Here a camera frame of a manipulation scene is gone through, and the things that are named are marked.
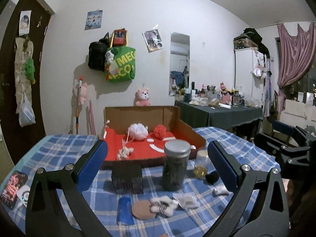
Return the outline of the green plush on door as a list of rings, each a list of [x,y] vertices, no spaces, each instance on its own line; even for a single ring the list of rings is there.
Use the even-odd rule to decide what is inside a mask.
[[[34,72],[35,72],[34,60],[30,58],[25,64],[25,76],[31,82],[31,84],[35,84]]]

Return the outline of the round tan powder puff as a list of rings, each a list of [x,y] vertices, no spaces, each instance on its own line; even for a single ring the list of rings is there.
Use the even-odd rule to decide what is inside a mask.
[[[131,208],[132,215],[139,220],[150,220],[156,217],[156,213],[150,210],[151,203],[149,200],[137,201]]]

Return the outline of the pink pig plush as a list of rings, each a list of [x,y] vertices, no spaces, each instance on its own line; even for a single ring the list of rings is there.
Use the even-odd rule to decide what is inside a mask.
[[[80,95],[78,96],[79,86],[76,85],[73,87],[73,93],[75,96],[75,100],[79,102],[80,105],[84,105],[87,97],[87,86],[88,84],[84,82],[80,88]]]

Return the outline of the small white fabric piece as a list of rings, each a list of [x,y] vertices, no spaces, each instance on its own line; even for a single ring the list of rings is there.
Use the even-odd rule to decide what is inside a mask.
[[[222,185],[222,186],[214,187],[213,194],[216,195],[216,196],[230,195],[230,191],[228,191],[226,189],[226,187],[224,185]]]

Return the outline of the small glass jar gold contents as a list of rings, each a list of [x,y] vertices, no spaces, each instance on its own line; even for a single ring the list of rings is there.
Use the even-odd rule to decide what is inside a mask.
[[[208,157],[207,150],[199,150],[194,163],[194,177],[197,179],[203,179],[208,173],[209,165],[210,159]]]

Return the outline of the pink plush on wall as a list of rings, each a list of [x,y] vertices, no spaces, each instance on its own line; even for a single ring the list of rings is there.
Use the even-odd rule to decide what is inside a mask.
[[[142,84],[142,88],[138,89],[135,94],[136,106],[151,106],[149,89],[145,88],[145,84]]]

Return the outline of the large glass jar dark contents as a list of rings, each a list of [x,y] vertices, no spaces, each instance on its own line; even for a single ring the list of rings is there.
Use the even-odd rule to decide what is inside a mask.
[[[182,188],[191,153],[187,141],[174,139],[165,143],[165,163],[162,172],[162,185],[168,191]]]

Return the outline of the picture phone on table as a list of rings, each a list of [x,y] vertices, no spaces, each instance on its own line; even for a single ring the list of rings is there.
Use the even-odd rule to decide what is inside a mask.
[[[9,177],[2,193],[1,201],[10,209],[13,209],[18,199],[18,190],[25,185],[28,175],[19,171],[14,171]]]

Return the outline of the photo collage on wall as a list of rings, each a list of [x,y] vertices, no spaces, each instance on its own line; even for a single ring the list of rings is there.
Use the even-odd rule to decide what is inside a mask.
[[[152,30],[142,32],[145,44],[149,53],[161,50],[163,42],[159,34],[158,25],[155,25]]]

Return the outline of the white sachet packet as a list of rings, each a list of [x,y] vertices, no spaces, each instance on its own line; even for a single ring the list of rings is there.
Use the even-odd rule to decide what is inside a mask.
[[[177,201],[178,205],[184,209],[195,209],[199,207],[199,202],[193,194],[174,193],[172,197]]]

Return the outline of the white refrigerator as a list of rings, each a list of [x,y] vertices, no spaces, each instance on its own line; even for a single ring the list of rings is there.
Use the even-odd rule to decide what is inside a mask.
[[[268,66],[266,55],[254,48],[235,49],[235,89],[244,98],[263,105],[265,77]]]

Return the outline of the blue wall poster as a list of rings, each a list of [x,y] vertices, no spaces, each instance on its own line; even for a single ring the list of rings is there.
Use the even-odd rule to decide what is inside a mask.
[[[101,28],[102,26],[102,10],[90,11],[87,13],[85,30]]]

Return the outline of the black fluffy pompom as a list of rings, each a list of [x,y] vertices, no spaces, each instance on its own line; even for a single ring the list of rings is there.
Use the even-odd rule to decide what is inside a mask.
[[[219,180],[219,174],[217,171],[212,171],[205,176],[205,180],[208,184],[214,185]]]

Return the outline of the black bag on wall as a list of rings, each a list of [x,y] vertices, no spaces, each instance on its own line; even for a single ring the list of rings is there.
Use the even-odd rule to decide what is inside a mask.
[[[102,39],[92,42],[89,45],[88,67],[90,69],[104,72],[105,54],[109,48],[109,45],[109,33],[107,33]]]

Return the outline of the dark green side table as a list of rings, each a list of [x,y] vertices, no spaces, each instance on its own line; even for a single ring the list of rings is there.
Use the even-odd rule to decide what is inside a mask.
[[[232,127],[248,124],[262,119],[262,108],[249,108],[243,105],[227,108],[190,105],[175,101],[180,108],[180,119],[192,128],[216,127],[228,130]]]

